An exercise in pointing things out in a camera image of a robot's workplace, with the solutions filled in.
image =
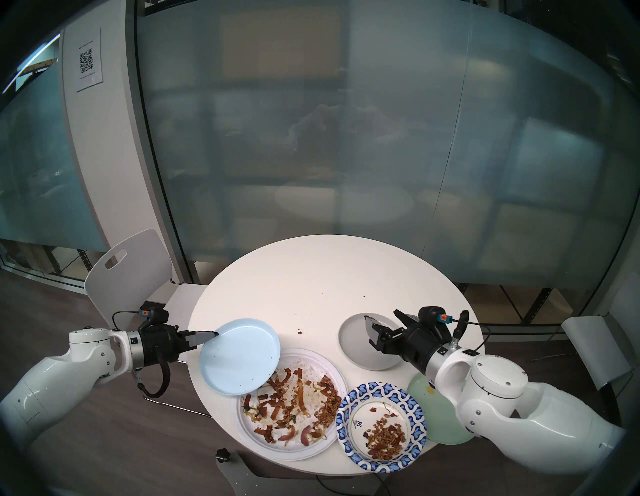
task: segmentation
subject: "white chair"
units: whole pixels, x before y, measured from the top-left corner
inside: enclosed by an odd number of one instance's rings
[[[632,273],[616,294],[607,315],[571,317],[562,324],[598,390],[633,373],[637,366],[638,346],[629,337],[635,336],[640,326],[639,302],[640,277]]]
[[[116,257],[117,263],[110,262]],[[84,281],[89,299],[109,328],[120,310],[138,310],[160,286],[171,280],[172,265],[158,234],[153,229],[134,234],[110,249],[98,260]],[[207,286],[179,284],[164,309],[171,325],[186,330],[196,303]],[[116,324],[125,329],[133,314],[118,314]],[[186,362],[184,353],[179,362]]]

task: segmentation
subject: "wooden floor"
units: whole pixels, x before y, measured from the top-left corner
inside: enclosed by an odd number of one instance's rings
[[[68,349],[67,334],[105,322],[86,296],[50,287],[0,270],[0,394],[45,356]],[[524,367],[531,381],[563,389],[602,415],[598,394],[577,356],[529,363],[541,354],[571,350],[568,341],[491,343],[487,352]],[[160,383],[158,367],[143,372],[149,390]],[[205,412],[186,365],[172,364],[172,383],[162,398]],[[93,390],[64,421],[44,433],[29,457],[45,480],[81,495],[233,495],[216,467],[222,447],[243,454],[259,476],[309,478],[246,452],[214,420],[145,401],[130,376]],[[582,477],[541,476],[508,460],[489,441],[438,446],[405,470],[389,477],[391,494],[410,495],[563,495]],[[383,488],[378,496],[385,494]]]

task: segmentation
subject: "frosted glass wall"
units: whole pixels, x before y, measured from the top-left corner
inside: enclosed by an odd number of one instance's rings
[[[457,282],[594,289],[636,202],[636,103],[468,3],[196,1],[140,18],[138,49],[190,261],[335,233]]]
[[[106,251],[69,150],[59,64],[0,113],[0,239]]]

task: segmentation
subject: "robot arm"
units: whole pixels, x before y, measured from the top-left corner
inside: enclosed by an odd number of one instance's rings
[[[405,329],[391,330],[365,317],[371,345],[414,365],[454,405],[464,428],[521,465],[548,474],[587,472],[624,435],[576,397],[529,382],[510,360],[460,348],[468,312],[453,336],[443,308],[424,307],[418,320],[398,310],[396,316]]]
[[[83,329],[69,333],[69,351],[63,356],[44,358],[20,380],[0,403],[0,419],[20,450],[40,434],[61,421],[91,392],[125,372],[133,372],[138,388],[149,397],[160,397],[169,385],[168,363],[180,353],[196,349],[218,335],[217,332],[178,332],[167,325],[165,310],[142,310],[147,320],[137,331]],[[122,364],[116,371],[116,355],[110,338],[122,352]],[[150,394],[140,381],[138,371],[149,365],[163,368],[163,385]]]
[[[109,338],[126,347],[125,335],[108,329],[74,331],[67,353],[44,358],[24,375],[0,403],[0,417],[19,449],[62,420],[94,385],[131,370],[131,354],[124,354],[121,368],[114,372],[116,356]]]
[[[546,474],[587,472],[624,435],[576,397],[529,382],[510,360],[464,351],[445,361],[435,386],[455,406],[463,427],[521,465]]]

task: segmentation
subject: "qr code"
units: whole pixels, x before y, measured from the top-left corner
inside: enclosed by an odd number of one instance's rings
[[[89,48],[80,54],[80,74],[91,69],[93,69],[93,49]]]

